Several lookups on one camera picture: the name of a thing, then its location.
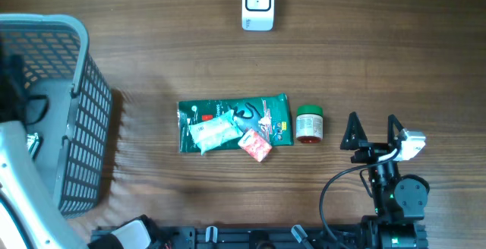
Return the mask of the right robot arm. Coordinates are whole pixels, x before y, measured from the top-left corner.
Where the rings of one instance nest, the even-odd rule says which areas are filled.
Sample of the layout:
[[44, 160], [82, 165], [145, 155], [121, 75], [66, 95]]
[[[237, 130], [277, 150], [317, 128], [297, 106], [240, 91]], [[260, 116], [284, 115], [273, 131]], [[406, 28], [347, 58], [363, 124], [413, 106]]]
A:
[[356, 112], [349, 115], [340, 148], [353, 150], [352, 163], [366, 165], [368, 195], [375, 214], [363, 216], [356, 234], [357, 248], [429, 247], [424, 218], [430, 185], [417, 175], [401, 175], [398, 163], [416, 157], [426, 136], [404, 128], [395, 115], [388, 117], [387, 142], [368, 140]]

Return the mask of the white wipes packet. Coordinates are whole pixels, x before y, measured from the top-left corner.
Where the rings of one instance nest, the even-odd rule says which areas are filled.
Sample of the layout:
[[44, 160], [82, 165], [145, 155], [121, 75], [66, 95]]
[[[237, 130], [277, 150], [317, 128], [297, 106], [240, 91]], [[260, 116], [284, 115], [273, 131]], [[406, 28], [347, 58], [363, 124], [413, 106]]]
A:
[[233, 116], [234, 110], [230, 109], [214, 119], [189, 126], [192, 139], [201, 155], [243, 136]]

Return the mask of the green lid jar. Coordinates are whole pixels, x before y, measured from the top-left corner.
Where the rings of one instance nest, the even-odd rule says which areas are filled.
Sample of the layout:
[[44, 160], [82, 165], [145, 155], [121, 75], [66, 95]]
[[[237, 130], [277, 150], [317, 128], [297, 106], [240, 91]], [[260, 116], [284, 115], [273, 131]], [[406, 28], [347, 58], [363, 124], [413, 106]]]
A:
[[323, 139], [323, 109], [316, 105], [303, 105], [297, 109], [296, 139], [301, 143], [320, 143]]

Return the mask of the red white snack packet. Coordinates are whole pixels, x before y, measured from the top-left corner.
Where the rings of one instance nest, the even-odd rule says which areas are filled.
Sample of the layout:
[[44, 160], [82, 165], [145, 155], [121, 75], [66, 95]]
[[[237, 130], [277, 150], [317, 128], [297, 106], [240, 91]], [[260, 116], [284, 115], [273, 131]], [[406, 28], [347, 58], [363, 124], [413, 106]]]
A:
[[257, 162], [262, 162], [272, 150], [272, 146], [253, 129], [241, 137], [238, 145]]

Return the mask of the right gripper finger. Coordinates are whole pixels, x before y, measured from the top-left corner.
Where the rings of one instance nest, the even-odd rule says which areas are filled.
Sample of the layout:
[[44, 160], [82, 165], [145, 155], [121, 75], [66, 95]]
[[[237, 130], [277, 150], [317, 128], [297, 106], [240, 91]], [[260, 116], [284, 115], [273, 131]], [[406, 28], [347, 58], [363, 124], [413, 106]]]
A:
[[358, 150], [368, 147], [369, 142], [356, 112], [349, 114], [346, 131], [340, 144], [341, 150]]
[[394, 114], [389, 115], [387, 121], [387, 143], [394, 145], [403, 126]]

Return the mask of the green 3M glove package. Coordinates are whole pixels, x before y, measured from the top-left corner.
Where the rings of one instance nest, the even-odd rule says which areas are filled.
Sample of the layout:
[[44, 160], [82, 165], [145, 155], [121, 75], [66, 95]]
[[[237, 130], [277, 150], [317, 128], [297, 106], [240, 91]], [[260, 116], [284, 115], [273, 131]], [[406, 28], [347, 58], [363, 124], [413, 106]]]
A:
[[211, 121], [232, 111], [232, 119], [242, 132], [254, 130], [272, 146], [293, 145], [292, 120], [287, 95], [242, 99], [202, 99], [178, 102], [178, 151], [195, 153], [200, 149], [189, 127]]

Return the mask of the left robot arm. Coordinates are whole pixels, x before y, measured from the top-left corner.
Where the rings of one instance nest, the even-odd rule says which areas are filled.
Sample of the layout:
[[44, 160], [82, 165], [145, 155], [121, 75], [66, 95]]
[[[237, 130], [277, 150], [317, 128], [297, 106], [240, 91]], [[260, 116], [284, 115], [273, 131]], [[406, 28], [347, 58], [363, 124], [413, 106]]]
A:
[[27, 149], [24, 61], [1, 58], [1, 241], [6, 248], [86, 248], [54, 206]]

